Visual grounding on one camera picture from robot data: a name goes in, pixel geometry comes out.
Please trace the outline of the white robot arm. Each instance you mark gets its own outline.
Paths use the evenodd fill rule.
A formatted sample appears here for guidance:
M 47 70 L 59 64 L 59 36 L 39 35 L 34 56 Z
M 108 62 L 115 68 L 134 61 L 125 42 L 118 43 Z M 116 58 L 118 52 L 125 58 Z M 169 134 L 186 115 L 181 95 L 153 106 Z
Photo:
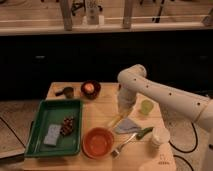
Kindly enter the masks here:
M 119 72 L 119 113 L 130 114 L 136 103 L 136 96 L 140 93 L 183 114 L 209 133 L 201 171 L 213 171 L 213 99 L 150 81 L 146 76 L 147 71 L 141 64 Z

